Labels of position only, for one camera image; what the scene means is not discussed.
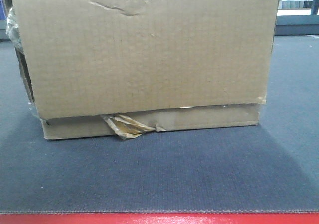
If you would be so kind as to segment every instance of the box bottom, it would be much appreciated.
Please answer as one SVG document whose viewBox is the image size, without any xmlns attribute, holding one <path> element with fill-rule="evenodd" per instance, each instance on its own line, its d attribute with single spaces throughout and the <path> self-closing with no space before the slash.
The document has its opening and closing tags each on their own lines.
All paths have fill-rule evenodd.
<svg viewBox="0 0 319 224">
<path fill-rule="evenodd" d="M 125 115 L 153 127 L 155 131 L 174 131 L 256 125 L 260 104 L 236 104 L 173 108 L 131 112 Z M 102 116 L 83 116 L 42 120 L 46 139 L 69 139 L 114 135 Z"/>
</svg>

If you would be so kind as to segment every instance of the gray mat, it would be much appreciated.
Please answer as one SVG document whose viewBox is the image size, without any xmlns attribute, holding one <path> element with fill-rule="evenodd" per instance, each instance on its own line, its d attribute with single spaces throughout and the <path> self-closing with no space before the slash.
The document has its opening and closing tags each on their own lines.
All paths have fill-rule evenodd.
<svg viewBox="0 0 319 224">
<path fill-rule="evenodd" d="M 45 141 L 0 43 L 0 212 L 319 211 L 318 55 L 275 39 L 259 126 Z"/>
</svg>

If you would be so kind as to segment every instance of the box flap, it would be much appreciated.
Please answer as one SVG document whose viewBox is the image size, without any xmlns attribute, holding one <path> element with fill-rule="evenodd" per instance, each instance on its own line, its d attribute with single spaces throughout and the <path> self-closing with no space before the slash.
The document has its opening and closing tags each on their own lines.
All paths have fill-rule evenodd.
<svg viewBox="0 0 319 224">
<path fill-rule="evenodd" d="M 263 103 L 278 0 L 13 0 L 43 119 Z"/>
</svg>

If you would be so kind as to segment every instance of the red edge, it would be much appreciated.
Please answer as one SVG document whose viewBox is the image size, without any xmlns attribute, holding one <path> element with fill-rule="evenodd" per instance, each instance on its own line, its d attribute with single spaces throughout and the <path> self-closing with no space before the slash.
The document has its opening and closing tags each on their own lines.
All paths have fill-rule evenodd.
<svg viewBox="0 0 319 224">
<path fill-rule="evenodd" d="M 319 224 L 319 213 L 2 214 L 0 224 Z"/>
</svg>

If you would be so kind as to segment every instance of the brown cardboard box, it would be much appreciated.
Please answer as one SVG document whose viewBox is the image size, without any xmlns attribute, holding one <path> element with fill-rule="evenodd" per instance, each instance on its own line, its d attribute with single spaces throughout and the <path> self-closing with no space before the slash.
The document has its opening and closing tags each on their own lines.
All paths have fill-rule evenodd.
<svg viewBox="0 0 319 224">
<path fill-rule="evenodd" d="M 258 122 L 278 0 L 12 1 L 46 138 Z"/>
</svg>

